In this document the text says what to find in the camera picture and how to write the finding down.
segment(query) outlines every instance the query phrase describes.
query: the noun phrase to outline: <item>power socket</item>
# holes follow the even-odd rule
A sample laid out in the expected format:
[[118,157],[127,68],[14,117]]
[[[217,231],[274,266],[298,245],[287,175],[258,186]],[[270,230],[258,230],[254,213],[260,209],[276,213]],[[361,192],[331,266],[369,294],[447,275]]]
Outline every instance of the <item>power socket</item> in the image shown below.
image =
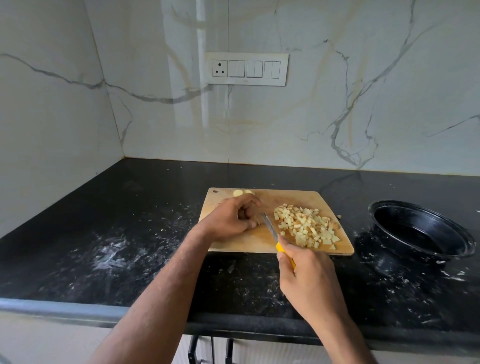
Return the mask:
[[226,77],[227,76],[227,61],[224,60],[212,60],[212,76],[213,77]]

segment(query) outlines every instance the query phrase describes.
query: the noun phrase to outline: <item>black granite countertop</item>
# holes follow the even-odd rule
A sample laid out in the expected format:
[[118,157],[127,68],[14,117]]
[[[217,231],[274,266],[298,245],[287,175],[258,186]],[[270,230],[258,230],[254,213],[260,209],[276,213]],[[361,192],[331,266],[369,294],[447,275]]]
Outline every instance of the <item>black granite countertop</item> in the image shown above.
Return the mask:
[[[354,243],[353,256],[334,262],[370,347],[478,355],[480,255],[437,267],[398,260],[372,238],[367,207],[380,199],[413,202],[480,241],[479,183],[465,176],[124,159],[0,239],[0,298],[38,307],[84,303],[87,311],[91,304],[128,307],[196,223],[209,187],[312,190],[342,215]],[[186,333],[319,343],[282,295],[273,254],[209,253]]]

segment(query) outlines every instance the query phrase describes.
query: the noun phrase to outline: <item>hand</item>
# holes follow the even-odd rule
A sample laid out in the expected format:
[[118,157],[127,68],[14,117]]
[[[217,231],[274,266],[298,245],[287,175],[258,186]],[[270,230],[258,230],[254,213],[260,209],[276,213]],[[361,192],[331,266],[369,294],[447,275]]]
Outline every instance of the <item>hand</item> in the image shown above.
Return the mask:
[[205,234],[209,242],[230,238],[257,226],[252,218],[255,206],[261,205],[260,200],[253,194],[226,198],[194,229]]
[[[290,244],[281,236],[279,241],[287,253],[277,253],[280,289],[297,312],[315,331],[328,330],[330,325],[349,319],[330,257]],[[288,257],[295,262],[295,271]]]

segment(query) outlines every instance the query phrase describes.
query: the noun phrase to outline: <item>cabinet handle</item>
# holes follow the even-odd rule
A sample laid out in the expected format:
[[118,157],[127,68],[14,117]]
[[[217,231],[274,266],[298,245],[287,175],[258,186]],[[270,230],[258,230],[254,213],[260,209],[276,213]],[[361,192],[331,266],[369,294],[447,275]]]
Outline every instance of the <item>cabinet handle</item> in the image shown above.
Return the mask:
[[225,364],[233,364],[233,339],[227,340],[227,350],[225,352]]
[[188,364],[200,364],[200,360],[197,359],[197,350],[198,335],[192,335],[190,339],[190,346],[188,348]]

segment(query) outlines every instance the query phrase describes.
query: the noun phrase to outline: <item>countertop edge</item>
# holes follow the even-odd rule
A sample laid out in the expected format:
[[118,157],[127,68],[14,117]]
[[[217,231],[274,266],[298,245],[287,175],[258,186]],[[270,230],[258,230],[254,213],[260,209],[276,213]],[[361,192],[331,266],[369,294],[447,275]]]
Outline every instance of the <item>countertop edge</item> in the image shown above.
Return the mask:
[[[128,309],[128,307],[124,306],[101,304],[0,298],[0,312],[34,316],[63,324],[102,328],[114,327]],[[254,320],[253,326],[257,326],[257,330],[249,330],[247,326],[252,326],[252,324],[245,324],[245,320]],[[279,324],[289,326],[290,321],[299,320],[241,315],[200,314],[189,317],[185,334],[321,345],[320,340],[314,335],[306,336],[300,335],[300,333],[278,335],[268,333],[269,326],[277,326]],[[260,330],[258,330],[259,325],[266,330],[260,332]],[[362,326],[360,326],[360,329],[364,334],[368,346],[372,350],[480,357],[480,335],[462,332],[371,328]]]

